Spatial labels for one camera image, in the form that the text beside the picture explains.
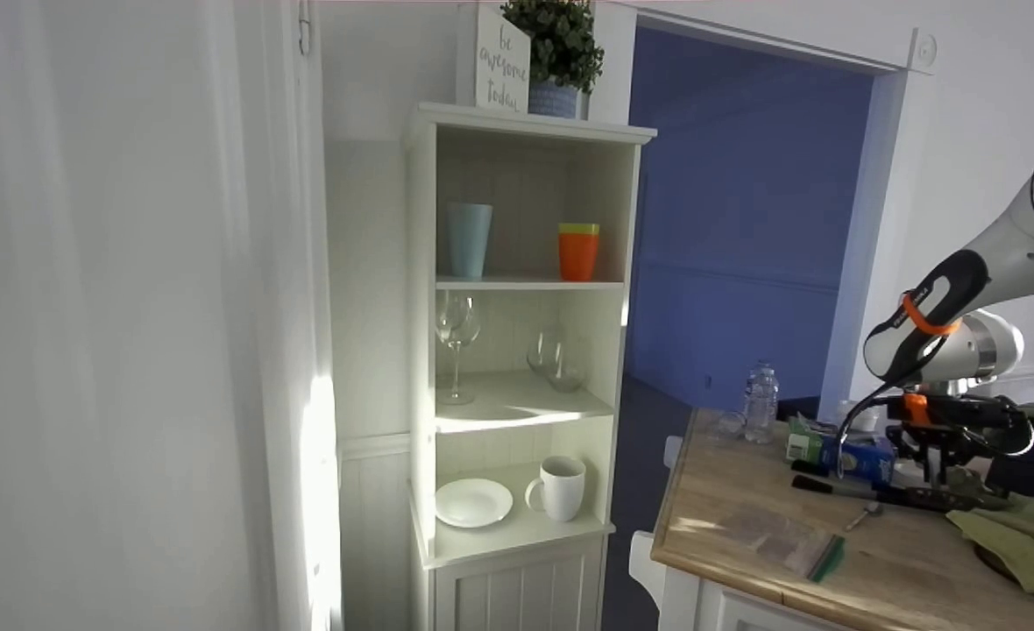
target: cabinet door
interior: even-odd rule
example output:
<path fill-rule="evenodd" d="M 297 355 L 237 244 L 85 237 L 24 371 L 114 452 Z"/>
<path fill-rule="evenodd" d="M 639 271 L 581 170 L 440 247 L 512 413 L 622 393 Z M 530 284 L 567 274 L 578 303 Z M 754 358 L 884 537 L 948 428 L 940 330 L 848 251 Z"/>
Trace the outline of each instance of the cabinet door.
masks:
<path fill-rule="evenodd" d="M 830 631 L 833 624 L 703 580 L 698 631 Z"/>
<path fill-rule="evenodd" d="M 439 631 L 594 631 L 606 538 L 558 543 L 439 572 Z"/>

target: glass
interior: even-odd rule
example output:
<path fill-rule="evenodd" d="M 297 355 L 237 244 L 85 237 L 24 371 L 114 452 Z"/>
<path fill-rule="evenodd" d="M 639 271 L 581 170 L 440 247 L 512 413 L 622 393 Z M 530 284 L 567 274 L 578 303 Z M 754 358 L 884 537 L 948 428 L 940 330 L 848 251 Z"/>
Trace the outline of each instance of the glass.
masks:
<path fill-rule="evenodd" d="M 558 393 L 573 393 L 586 381 L 581 342 L 558 336 L 548 365 L 548 381 Z"/>
<path fill-rule="evenodd" d="M 558 342 L 558 330 L 553 327 L 541 327 L 537 336 L 524 347 L 524 368 L 532 375 L 548 375 L 548 368 L 553 365 L 553 342 Z"/>
<path fill-rule="evenodd" d="M 598 225 L 560 225 L 558 227 L 558 275 L 592 279 L 598 260 Z"/>
<path fill-rule="evenodd" d="M 447 208 L 451 275 L 483 275 L 487 231 L 490 231 L 490 202 L 451 202 Z"/>
<path fill-rule="evenodd" d="M 447 347 L 447 393 L 445 402 L 466 402 L 459 389 L 459 355 L 479 341 L 479 307 L 472 295 L 440 291 L 439 295 L 439 342 Z"/>

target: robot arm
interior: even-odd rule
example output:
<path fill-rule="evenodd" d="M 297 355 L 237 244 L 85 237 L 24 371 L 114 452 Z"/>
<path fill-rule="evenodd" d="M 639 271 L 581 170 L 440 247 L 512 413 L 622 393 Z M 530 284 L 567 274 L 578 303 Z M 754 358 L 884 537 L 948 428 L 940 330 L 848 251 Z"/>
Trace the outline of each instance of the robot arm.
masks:
<path fill-rule="evenodd" d="M 888 386 L 925 381 L 932 371 L 969 375 L 965 362 L 940 365 L 940 355 L 967 358 L 991 342 L 997 358 L 982 350 L 976 365 L 996 375 L 1020 358 L 1020 336 L 975 307 L 1022 295 L 1034 295 L 1034 174 L 996 225 L 902 295 L 902 307 L 865 336 L 865 368 Z"/>
<path fill-rule="evenodd" d="M 1034 458 L 1034 419 L 1008 399 L 956 399 L 925 389 L 1007 371 L 1022 341 L 982 307 L 1022 295 L 1034 295 L 1034 174 L 997 219 L 904 291 L 897 312 L 865 336 L 865 368 L 884 389 L 902 389 L 888 402 L 902 419 L 897 448 L 911 448 L 916 458 L 940 448 L 942 462 L 967 462 L 976 452 Z"/>

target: wooden table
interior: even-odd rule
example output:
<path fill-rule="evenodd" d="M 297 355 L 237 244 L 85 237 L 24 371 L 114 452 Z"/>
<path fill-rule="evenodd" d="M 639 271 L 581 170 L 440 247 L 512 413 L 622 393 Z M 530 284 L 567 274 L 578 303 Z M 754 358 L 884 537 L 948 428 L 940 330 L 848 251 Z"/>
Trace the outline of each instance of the wooden table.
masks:
<path fill-rule="evenodd" d="M 746 529 L 842 534 L 863 513 L 863 499 L 789 482 L 779 444 L 746 444 L 723 435 L 711 413 L 692 413 L 661 495 L 651 558 L 698 584 L 719 580 L 838 628 L 1034 628 L 1034 594 L 987 572 L 934 513 L 888 503 L 843 534 L 843 562 L 824 580 L 801 577 L 779 555 L 754 549 Z"/>

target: bottle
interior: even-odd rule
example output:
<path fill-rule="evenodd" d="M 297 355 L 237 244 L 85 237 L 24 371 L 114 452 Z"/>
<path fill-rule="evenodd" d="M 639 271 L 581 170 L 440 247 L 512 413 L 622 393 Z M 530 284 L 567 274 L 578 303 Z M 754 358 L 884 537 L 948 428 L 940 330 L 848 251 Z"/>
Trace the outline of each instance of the bottle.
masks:
<path fill-rule="evenodd" d="M 770 419 L 779 413 L 781 386 L 773 377 L 770 365 L 759 365 L 746 381 L 746 402 L 743 402 L 743 437 L 746 442 L 768 442 Z"/>

